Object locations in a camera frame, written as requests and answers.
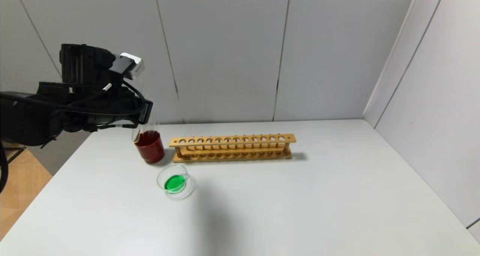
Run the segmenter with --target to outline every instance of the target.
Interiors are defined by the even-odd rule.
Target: glass rim
[[[173,168],[173,167],[177,167],[177,166],[180,166],[180,167],[185,171],[185,180],[187,180],[187,179],[190,177],[190,175],[189,175],[188,172],[187,172],[187,168],[185,168],[184,165],[182,165],[182,164],[172,164],[172,165],[168,165],[168,166],[166,166],[164,169],[162,169],[162,170],[159,172],[158,176],[156,176],[156,185],[157,185],[159,188],[161,188],[162,190],[168,191],[167,189],[165,189],[164,187],[162,187],[162,186],[158,183],[158,179],[160,179],[160,175],[161,175],[163,172],[165,172],[166,170],[171,169],[171,168]]]

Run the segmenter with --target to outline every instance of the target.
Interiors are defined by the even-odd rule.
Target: glass cup
[[[160,133],[157,131],[138,133],[134,144],[137,146],[140,156],[148,164],[159,162],[165,156]]]
[[[180,164],[165,167],[156,178],[156,184],[171,199],[184,199],[193,189],[192,178]]]

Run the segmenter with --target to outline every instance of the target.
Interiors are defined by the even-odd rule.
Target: small glass beaker
[[[186,198],[192,192],[190,175],[180,164],[173,164],[163,169],[156,178],[156,184],[172,199]]]

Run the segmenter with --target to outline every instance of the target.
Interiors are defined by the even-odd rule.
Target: wooden test tube rack
[[[293,134],[235,135],[172,138],[173,162],[212,162],[292,158]]]

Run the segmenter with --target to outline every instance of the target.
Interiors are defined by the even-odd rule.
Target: white table
[[[294,133],[292,160],[186,165],[174,202],[131,131],[94,133],[0,242],[2,256],[479,256],[480,244],[363,120],[160,126],[171,137]]]

